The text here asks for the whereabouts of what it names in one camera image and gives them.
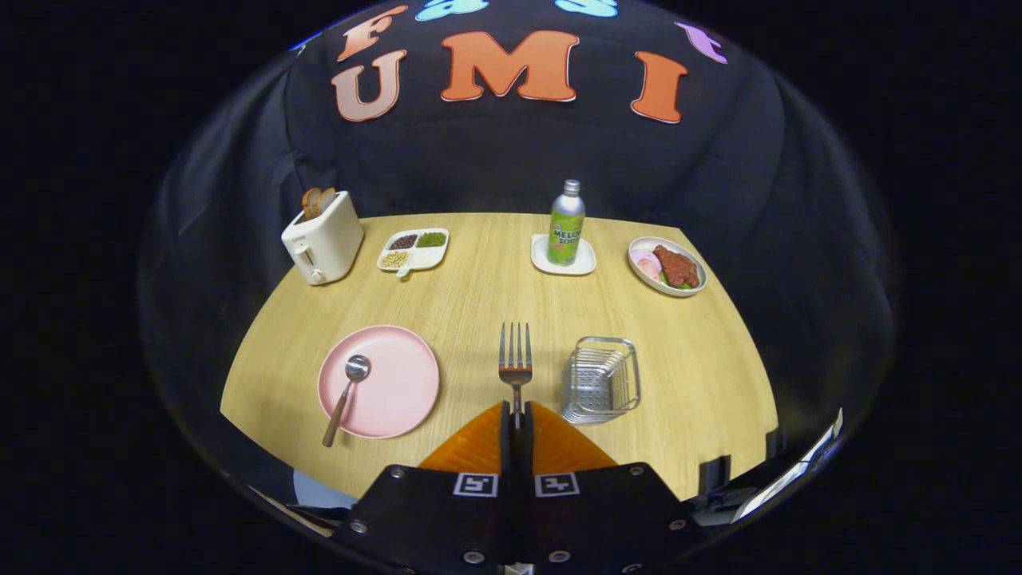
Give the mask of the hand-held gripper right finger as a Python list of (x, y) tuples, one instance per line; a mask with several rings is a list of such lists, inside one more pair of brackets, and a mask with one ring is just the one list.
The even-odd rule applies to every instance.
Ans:
[(537, 574), (642, 574), (703, 543), (703, 528), (652, 466), (606, 456), (550, 409), (527, 402), (530, 475), (518, 560)]

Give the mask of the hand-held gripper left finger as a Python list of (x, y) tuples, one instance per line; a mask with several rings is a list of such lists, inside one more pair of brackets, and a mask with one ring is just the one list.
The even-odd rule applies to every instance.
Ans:
[(383, 467), (339, 527), (339, 543), (387, 574), (500, 574), (518, 546), (518, 476), (508, 402), (489, 408), (497, 472)]

